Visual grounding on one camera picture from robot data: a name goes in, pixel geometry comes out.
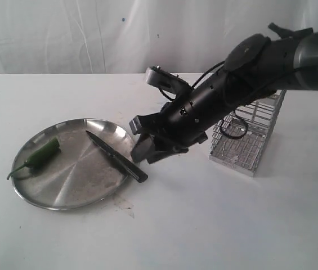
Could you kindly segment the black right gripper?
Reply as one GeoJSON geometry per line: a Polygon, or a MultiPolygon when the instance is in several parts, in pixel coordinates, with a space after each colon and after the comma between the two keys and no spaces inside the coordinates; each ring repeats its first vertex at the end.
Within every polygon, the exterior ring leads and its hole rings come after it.
{"type": "Polygon", "coordinates": [[[135,116],[130,127],[139,138],[131,151],[133,162],[153,164],[185,154],[190,146],[207,140],[206,130],[226,115],[221,90],[222,83],[203,83],[168,102],[160,112],[135,116]]]}

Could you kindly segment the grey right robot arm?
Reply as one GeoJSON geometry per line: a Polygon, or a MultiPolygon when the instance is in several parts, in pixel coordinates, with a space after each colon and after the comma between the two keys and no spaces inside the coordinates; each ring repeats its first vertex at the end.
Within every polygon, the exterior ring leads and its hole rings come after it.
{"type": "Polygon", "coordinates": [[[188,152],[207,140],[206,131],[240,106],[278,90],[318,91],[318,32],[312,28],[269,28],[279,38],[255,34],[237,45],[200,84],[163,69],[147,69],[147,84],[174,94],[159,112],[138,115],[130,122],[138,141],[131,157],[152,164],[188,152]]]}

